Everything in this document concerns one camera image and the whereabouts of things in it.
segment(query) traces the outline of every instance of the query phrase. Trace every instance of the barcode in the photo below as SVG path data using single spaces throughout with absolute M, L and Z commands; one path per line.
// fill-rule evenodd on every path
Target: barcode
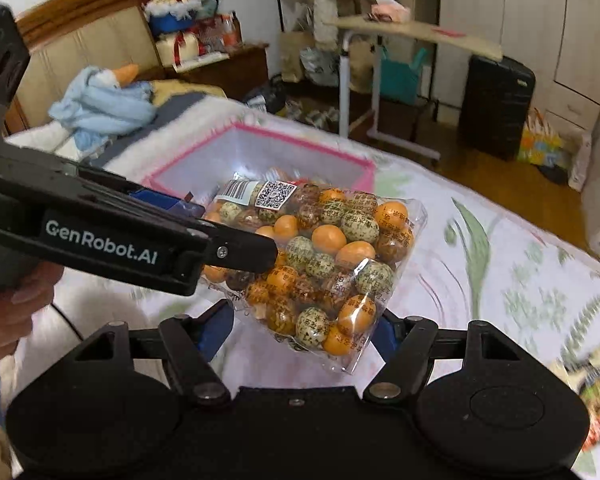
M 241 200 L 244 198 L 244 192 L 247 189 L 248 183 L 248 180 L 231 180 L 226 186 L 224 186 L 224 189 L 220 192 L 220 194 Z

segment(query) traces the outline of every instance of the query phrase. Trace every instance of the table leg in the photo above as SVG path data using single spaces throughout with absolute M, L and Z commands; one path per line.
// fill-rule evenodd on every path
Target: table leg
M 353 31 L 348 30 L 342 41 L 342 52 L 340 53 L 340 136 L 349 137 L 349 83 L 351 80 L 351 67 L 349 62 L 349 44 L 353 37 Z

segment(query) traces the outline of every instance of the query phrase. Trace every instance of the pink object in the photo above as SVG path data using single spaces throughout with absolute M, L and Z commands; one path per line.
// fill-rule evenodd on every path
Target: pink object
M 180 198 L 192 192 L 195 201 L 205 205 L 236 173 L 259 180 L 273 167 L 321 177 L 338 187 L 374 190 L 376 166 L 371 160 L 242 123 L 190 146 L 142 184 Z

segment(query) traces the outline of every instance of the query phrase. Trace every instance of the blue container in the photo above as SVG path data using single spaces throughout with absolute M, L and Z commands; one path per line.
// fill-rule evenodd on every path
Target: blue container
M 151 33 L 157 37 L 161 34 L 171 34 L 172 32 L 187 30 L 193 27 L 193 22 L 192 18 L 179 20 L 173 14 L 151 16 L 149 17 L 149 28 L 151 29 Z
M 418 94 L 422 62 L 427 51 L 421 48 L 410 65 L 388 59 L 385 48 L 383 48 L 382 54 L 380 94 L 393 101 L 414 105 Z

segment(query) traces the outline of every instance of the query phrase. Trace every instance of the qr code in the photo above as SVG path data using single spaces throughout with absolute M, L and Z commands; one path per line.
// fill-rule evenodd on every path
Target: qr code
M 262 187 L 262 190 L 258 194 L 258 198 L 256 199 L 256 207 L 279 211 L 288 198 L 296 190 L 296 188 L 298 188 L 298 186 L 294 186 L 288 182 L 269 180 L 265 183 L 265 185 Z

